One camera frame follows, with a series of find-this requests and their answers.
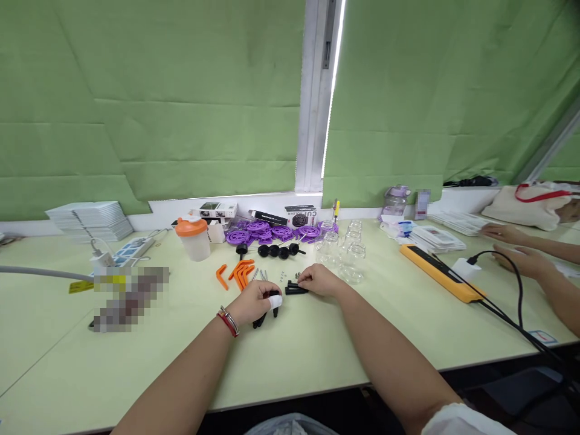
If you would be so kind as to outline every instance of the gray pipe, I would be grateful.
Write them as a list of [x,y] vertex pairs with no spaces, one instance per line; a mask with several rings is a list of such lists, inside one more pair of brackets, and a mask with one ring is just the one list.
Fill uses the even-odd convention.
[[72,274],[69,272],[52,271],[48,269],[22,268],[17,266],[0,266],[0,273],[21,273],[31,275],[53,276],[58,278],[69,278],[80,281],[94,282],[94,278],[87,275]]

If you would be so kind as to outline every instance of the white plastic bag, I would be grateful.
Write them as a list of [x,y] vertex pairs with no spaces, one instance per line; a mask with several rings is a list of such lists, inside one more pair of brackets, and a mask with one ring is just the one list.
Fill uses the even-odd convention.
[[555,210],[568,204],[571,199],[571,192],[554,190],[546,185],[505,186],[496,195],[493,204],[483,209],[482,215],[553,231],[560,221]]

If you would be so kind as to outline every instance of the orange cap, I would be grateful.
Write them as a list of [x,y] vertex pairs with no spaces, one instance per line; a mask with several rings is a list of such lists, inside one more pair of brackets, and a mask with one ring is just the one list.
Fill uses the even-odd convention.
[[179,237],[197,236],[207,231],[207,222],[199,216],[187,216],[185,219],[177,218],[175,233]]

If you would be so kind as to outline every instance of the light green table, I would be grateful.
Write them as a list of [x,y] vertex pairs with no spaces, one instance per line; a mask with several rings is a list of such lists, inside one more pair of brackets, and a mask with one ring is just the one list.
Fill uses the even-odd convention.
[[[525,231],[580,243],[580,231],[573,228],[561,227],[551,233]],[[491,240],[483,237],[459,237],[468,244],[468,250],[441,255],[449,264],[491,247]],[[379,230],[377,221],[364,222],[363,241],[367,245],[367,274],[356,290],[437,369],[535,353],[518,332],[480,306],[458,301],[399,254],[397,244]],[[281,273],[286,274],[284,282],[294,281],[296,272],[314,262],[313,247],[306,246],[306,256],[285,262],[263,259],[255,250],[248,257],[268,271],[271,281],[283,286]],[[148,251],[152,260],[143,265],[168,266],[170,284],[162,300],[131,333],[88,330],[92,320],[92,312],[88,312],[103,303],[102,295],[68,295],[66,280],[0,277],[2,392],[25,373],[0,398],[2,435],[66,434],[114,426],[215,316],[219,306],[227,305],[239,293],[233,281],[226,292],[215,278],[222,264],[228,264],[227,277],[237,263],[234,249],[226,244],[211,248],[209,259],[190,262],[171,233],[161,246]],[[2,264],[90,271],[87,248],[72,245],[64,237],[26,239],[0,255]],[[515,318],[515,276],[488,256],[478,264],[484,271],[474,283]],[[578,340],[556,318],[534,281],[524,278],[524,289],[526,329],[548,332],[560,344]],[[211,409],[276,401],[368,381],[338,306],[312,294],[294,295],[285,297],[278,318],[269,314],[259,330],[250,326],[242,331],[231,349]]]

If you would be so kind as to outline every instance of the sleeve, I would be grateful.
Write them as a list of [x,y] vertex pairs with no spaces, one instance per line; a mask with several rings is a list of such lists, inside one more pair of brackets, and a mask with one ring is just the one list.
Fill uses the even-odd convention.
[[465,404],[446,405],[423,428],[421,435],[515,435],[504,425]]

